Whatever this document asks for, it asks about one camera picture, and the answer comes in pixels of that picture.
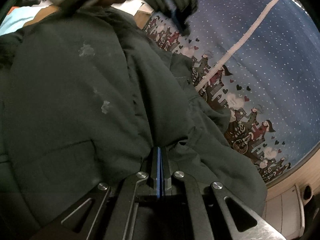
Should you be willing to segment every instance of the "hair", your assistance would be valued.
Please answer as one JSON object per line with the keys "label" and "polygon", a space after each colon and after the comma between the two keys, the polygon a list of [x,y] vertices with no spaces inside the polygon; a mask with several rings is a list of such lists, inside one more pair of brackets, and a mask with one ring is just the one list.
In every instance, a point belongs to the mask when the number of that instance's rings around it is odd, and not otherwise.
{"label": "hair", "polygon": [[225,75],[225,76],[231,76],[231,75],[233,75],[232,73],[229,72],[229,70],[228,70],[228,68],[227,68],[226,65],[222,65],[222,67],[223,67],[224,75]]}
{"label": "hair", "polygon": [[257,105],[254,106],[254,108],[258,110],[258,113],[259,113],[259,114],[263,114],[263,107],[262,107],[262,105],[257,104]]}
{"label": "hair", "polygon": [[269,124],[269,132],[275,132],[276,130],[273,129],[272,127],[272,122],[270,120],[266,120]]}
{"label": "hair", "polygon": [[204,54],[208,56],[208,59],[213,58],[213,54],[210,50],[207,50]]}

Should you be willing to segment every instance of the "person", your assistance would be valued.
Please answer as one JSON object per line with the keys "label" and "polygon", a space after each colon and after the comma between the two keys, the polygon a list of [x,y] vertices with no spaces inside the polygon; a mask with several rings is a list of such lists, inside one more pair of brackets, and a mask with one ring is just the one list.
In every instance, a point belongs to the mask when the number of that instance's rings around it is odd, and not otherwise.
{"label": "person", "polygon": [[155,146],[167,147],[177,169],[220,181],[261,215],[265,183],[223,136],[230,111],[198,95],[191,59],[161,50],[110,7],[124,1],[100,0],[71,16],[57,10],[0,37],[1,154],[34,218],[29,230],[99,182],[116,187]]}
{"label": "person", "polygon": [[208,64],[208,60],[213,58],[211,51],[206,51],[202,56],[201,60],[197,61],[196,63],[199,64],[198,68],[202,71],[204,69],[210,69],[211,66]]}
{"label": "person", "polygon": [[179,32],[174,32],[173,35],[171,35],[166,41],[166,46],[164,47],[164,50],[173,51],[180,44],[179,36]]}
{"label": "person", "polygon": [[225,76],[233,75],[232,73],[230,73],[226,65],[222,65],[222,67],[219,68],[219,70],[212,76],[212,78],[209,79],[209,85],[213,85],[219,80],[219,85],[223,87],[224,84],[222,83],[222,74],[225,74]]}
{"label": "person", "polygon": [[153,18],[152,21],[149,22],[148,26],[146,26],[145,31],[147,32],[147,35],[150,35],[153,31],[153,28],[156,26],[157,18]]}
{"label": "person", "polygon": [[245,137],[243,140],[249,142],[250,140],[255,142],[259,139],[260,143],[265,141],[264,135],[266,132],[275,132],[272,127],[272,122],[270,120],[265,120],[260,127],[256,127],[256,124],[252,124],[252,130],[249,132],[249,135]]}
{"label": "person", "polygon": [[257,115],[258,115],[258,113],[261,113],[261,112],[262,112],[261,108],[256,106],[251,109],[251,113],[248,116],[244,115],[248,119],[247,122],[239,121],[240,124],[243,124],[247,133],[251,132],[253,124],[259,125],[259,123],[257,121]]}

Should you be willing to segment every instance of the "silver screw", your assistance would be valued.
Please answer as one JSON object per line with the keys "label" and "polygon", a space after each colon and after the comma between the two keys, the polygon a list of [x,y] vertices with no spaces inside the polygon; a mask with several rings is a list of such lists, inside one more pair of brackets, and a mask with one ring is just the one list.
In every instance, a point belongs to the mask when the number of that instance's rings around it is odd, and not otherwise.
{"label": "silver screw", "polygon": [[139,179],[144,179],[147,176],[147,174],[143,171],[138,171],[136,175]]}
{"label": "silver screw", "polygon": [[218,181],[213,182],[211,185],[212,185],[212,187],[215,188],[215,189],[222,189],[222,187],[223,187],[222,183],[221,183],[221,182],[218,182]]}
{"label": "silver screw", "polygon": [[107,183],[102,182],[102,183],[98,184],[98,189],[99,190],[107,190],[108,188],[109,188],[109,186],[108,186]]}
{"label": "silver screw", "polygon": [[183,171],[176,171],[174,173],[174,176],[177,178],[183,178],[184,177],[184,172]]}

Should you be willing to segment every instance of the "black metal bracket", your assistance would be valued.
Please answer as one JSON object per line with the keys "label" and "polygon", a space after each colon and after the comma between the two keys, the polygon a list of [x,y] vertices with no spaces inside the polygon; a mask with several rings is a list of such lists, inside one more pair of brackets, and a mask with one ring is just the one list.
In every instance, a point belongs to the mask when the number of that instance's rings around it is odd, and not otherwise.
{"label": "black metal bracket", "polygon": [[285,240],[277,230],[233,195],[222,183],[213,182],[211,189],[222,211],[232,239]]}
{"label": "black metal bracket", "polygon": [[124,180],[103,240],[132,239],[138,209],[136,192],[139,186],[146,184],[147,179],[148,174],[139,171]]}
{"label": "black metal bracket", "polygon": [[110,193],[105,183],[98,184],[30,240],[93,240]]}
{"label": "black metal bracket", "polygon": [[194,240],[214,240],[208,214],[196,179],[183,171],[176,171],[173,177],[184,184]]}
{"label": "black metal bracket", "polygon": [[167,192],[169,189],[172,188],[172,181],[171,181],[171,173],[170,173],[170,167],[169,167],[167,148],[162,147],[161,152],[162,152],[162,163],[163,163],[164,190],[165,190],[165,192]]}
{"label": "black metal bracket", "polygon": [[157,189],[157,147],[152,149],[152,163],[151,163],[151,172],[149,176],[150,187],[154,190]]}

